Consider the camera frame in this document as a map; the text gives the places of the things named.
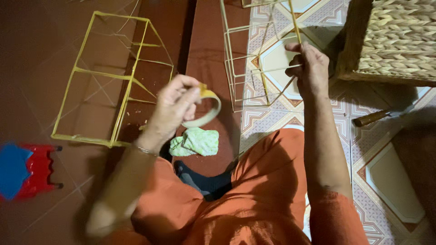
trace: tape roll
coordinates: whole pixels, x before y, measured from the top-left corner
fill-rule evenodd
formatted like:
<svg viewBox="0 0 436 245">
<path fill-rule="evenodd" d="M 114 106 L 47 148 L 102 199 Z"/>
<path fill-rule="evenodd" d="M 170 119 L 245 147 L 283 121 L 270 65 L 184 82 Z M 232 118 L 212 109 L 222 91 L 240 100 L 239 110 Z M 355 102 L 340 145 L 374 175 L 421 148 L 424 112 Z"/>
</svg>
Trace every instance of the tape roll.
<svg viewBox="0 0 436 245">
<path fill-rule="evenodd" d="M 218 115 L 219 111 L 221 111 L 221 100 L 214 92 L 205 89 L 201 91 L 200 96 L 201 99 L 211 98 L 211 99 L 215 99 L 216 102 L 213 103 L 212 109 L 208 113 L 206 113 L 206 115 L 204 115 L 203 117 L 196 120 L 182 123 L 182 125 L 187 128 L 201 127 L 207 124 L 208 122 L 212 121 L 212 119 L 214 119 Z"/>
</svg>

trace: green towel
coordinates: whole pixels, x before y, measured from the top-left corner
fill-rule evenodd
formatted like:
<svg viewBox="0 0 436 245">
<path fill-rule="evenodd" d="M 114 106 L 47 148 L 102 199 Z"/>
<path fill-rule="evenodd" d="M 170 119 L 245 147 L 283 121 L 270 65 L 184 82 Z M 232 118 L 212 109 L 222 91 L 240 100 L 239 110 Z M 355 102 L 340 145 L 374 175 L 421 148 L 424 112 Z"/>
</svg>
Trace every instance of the green towel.
<svg viewBox="0 0 436 245">
<path fill-rule="evenodd" d="M 192 154 L 216 155 L 218 152 L 218 131 L 189 128 L 183 136 L 175 137 L 170 143 L 170 154 L 185 157 Z"/>
</svg>

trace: woven basket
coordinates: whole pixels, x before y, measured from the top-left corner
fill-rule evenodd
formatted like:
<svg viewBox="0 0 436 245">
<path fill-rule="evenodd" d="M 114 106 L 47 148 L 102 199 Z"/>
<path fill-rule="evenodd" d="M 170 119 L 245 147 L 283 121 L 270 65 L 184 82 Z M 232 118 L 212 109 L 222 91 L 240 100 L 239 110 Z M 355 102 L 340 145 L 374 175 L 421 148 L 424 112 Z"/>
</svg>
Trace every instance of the woven basket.
<svg viewBox="0 0 436 245">
<path fill-rule="evenodd" d="M 436 87 L 436 0 L 352 0 L 337 73 Z"/>
</svg>

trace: orange clothing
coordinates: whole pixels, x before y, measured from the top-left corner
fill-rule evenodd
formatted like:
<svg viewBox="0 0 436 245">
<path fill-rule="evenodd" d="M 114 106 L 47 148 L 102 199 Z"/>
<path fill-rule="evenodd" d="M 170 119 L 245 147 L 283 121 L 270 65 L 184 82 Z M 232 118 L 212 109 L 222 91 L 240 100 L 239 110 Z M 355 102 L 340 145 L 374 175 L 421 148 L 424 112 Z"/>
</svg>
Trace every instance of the orange clothing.
<svg viewBox="0 0 436 245">
<path fill-rule="evenodd" d="M 133 231 L 116 231 L 108 244 L 311 244 L 303 233 L 306 208 L 304 133 L 280 129 L 245 153 L 232 189 L 206 202 L 158 158 L 150 189 L 132 215 Z M 353 202 L 326 191 L 311 203 L 312 244 L 368 244 Z"/>
</svg>

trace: knife handle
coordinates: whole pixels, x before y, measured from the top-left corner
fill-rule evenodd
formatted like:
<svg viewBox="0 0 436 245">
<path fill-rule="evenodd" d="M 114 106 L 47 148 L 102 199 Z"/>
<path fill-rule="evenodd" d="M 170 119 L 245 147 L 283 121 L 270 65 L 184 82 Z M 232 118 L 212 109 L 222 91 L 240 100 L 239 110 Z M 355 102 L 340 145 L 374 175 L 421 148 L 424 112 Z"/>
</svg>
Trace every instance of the knife handle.
<svg viewBox="0 0 436 245">
<path fill-rule="evenodd" d="M 368 114 L 366 116 L 361 116 L 361 117 L 358 117 L 356 119 L 353 119 L 353 122 L 357 127 L 363 127 L 363 126 L 368 125 L 370 123 L 373 123 L 377 120 L 380 120 L 384 117 L 387 117 L 390 113 L 391 112 L 388 110 L 382 110 L 379 112 L 371 113 L 371 114 Z"/>
</svg>

